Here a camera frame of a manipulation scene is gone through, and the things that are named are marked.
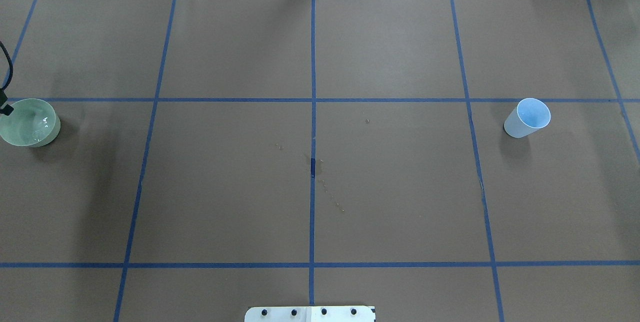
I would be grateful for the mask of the light blue plastic cup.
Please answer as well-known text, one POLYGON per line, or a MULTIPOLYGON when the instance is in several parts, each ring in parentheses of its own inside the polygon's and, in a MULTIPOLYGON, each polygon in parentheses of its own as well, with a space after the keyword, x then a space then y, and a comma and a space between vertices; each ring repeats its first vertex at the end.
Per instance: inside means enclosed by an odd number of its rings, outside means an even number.
POLYGON ((503 122, 505 133, 512 138, 523 138, 539 129, 545 128, 551 121, 551 111, 539 99, 522 99, 503 122))

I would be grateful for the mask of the pale green ceramic bowl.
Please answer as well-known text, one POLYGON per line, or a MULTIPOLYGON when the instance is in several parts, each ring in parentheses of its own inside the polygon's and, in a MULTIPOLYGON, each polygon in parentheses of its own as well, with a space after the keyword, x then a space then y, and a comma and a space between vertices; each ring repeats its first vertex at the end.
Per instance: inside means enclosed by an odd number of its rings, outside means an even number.
POLYGON ((53 106, 41 99, 23 99, 6 106, 2 113, 0 135, 2 140, 16 147, 42 147, 57 138, 61 120, 53 106))

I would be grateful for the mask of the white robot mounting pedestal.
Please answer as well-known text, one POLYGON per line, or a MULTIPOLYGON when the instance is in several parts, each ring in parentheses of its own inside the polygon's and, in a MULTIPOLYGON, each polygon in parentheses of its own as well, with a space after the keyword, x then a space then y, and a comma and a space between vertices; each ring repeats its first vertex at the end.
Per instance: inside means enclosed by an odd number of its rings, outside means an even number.
POLYGON ((255 307, 247 310, 245 322, 375 322, 370 306, 255 307))

